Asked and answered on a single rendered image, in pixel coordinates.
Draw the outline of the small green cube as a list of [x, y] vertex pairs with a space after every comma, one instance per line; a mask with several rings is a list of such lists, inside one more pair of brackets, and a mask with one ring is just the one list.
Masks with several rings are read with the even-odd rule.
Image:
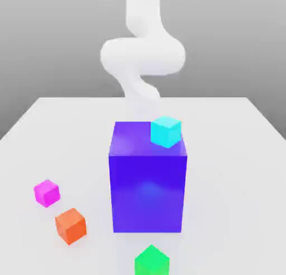
[[150, 245], [135, 258], [135, 275], [169, 275], [170, 258]]

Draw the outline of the large purple box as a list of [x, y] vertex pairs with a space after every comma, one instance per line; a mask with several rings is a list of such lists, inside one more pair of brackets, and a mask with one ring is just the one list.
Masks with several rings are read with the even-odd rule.
[[181, 232], [184, 141], [165, 148], [150, 141], [149, 122], [117, 121], [108, 160], [114, 232]]

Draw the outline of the small orange cube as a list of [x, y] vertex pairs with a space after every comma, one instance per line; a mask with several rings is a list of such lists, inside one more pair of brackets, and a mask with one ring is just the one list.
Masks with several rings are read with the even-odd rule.
[[68, 244], [72, 244], [87, 234], [84, 216], [75, 208], [71, 208], [55, 218], [59, 236]]

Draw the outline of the small magenta cube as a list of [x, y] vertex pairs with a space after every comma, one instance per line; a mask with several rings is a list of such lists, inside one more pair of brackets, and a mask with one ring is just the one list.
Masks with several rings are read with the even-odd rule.
[[44, 207], [49, 207], [60, 200], [59, 186], [49, 179], [34, 187], [36, 201]]

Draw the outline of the small cyan cube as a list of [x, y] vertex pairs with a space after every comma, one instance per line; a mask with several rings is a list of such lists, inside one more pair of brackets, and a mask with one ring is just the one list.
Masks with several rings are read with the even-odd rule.
[[150, 141], [165, 148], [171, 148], [182, 140], [182, 122], [169, 116], [162, 116], [150, 123]]

